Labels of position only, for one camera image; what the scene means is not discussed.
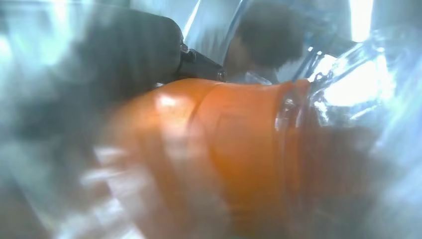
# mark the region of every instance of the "orange bottle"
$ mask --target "orange bottle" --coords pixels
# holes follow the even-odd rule
[[[347,217],[343,202],[370,199],[375,136],[320,127],[307,87],[186,79],[120,109],[106,141],[159,197],[135,216],[146,238],[312,238]]]

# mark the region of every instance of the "dark hair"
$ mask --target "dark hair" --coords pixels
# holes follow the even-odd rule
[[[255,64],[280,68],[302,56],[302,21],[287,5],[255,2],[242,16],[236,35],[246,45]]]

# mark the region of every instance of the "transparent plastic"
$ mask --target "transparent plastic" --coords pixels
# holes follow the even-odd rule
[[[422,235],[421,36],[403,26],[376,31],[306,97],[285,97],[292,238]]]

